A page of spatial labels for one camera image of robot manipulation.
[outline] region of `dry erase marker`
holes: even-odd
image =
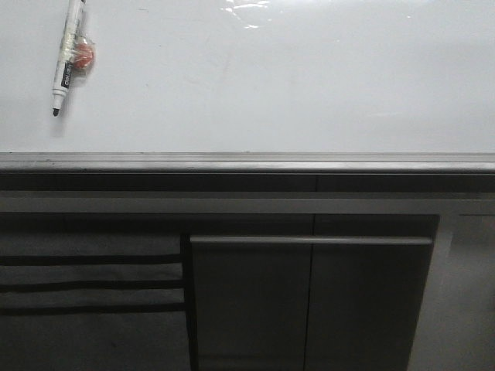
[[[86,0],[70,0],[69,2],[69,10],[67,10],[67,19],[60,44],[59,60],[56,65],[55,80],[53,81],[53,116],[59,114],[63,100],[69,92],[74,50],[76,48],[76,34],[83,16],[85,2]]]

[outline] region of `marker label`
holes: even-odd
[[[66,62],[65,68],[63,69],[62,87],[69,89],[70,77],[72,76],[72,63]]]

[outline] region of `gray panel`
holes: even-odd
[[[200,369],[303,367],[310,245],[194,249]]]
[[[411,370],[495,369],[495,216],[459,218]]]
[[[427,246],[314,246],[306,371],[405,371]]]
[[[189,371],[184,313],[0,316],[8,371]]]

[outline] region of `dark stripe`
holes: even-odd
[[[109,264],[174,264],[181,263],[180,254],[169,255],[100,255],[91,257],[0,257],[0,266],[56,266]]]
[[[65,290],[160,290],[183,288],[182,280],[168,281],[71,281],[50,284],[2,284],[0,292],[43,292]]]
[[[77,315],[85,313],[117,314],[117,313],[160,313],[168,311],[184,311],[183,303],[162,305],[112,305],[112,306],[84,306],[63,308],[3,308],[0,315]]]
[[[196,295],[194,288],[193,245],[189,235],[181,235],[180,252],[183,255],[184,301],[186,304],[187,335],[189,337],[189,362],[191,371],[200,369]]]

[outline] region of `handle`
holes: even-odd
[[[193,244],[200,243],[274,243],[312,245],[430,245],[429,237],[366,237],[366,236],[208,236],[193,235]]]

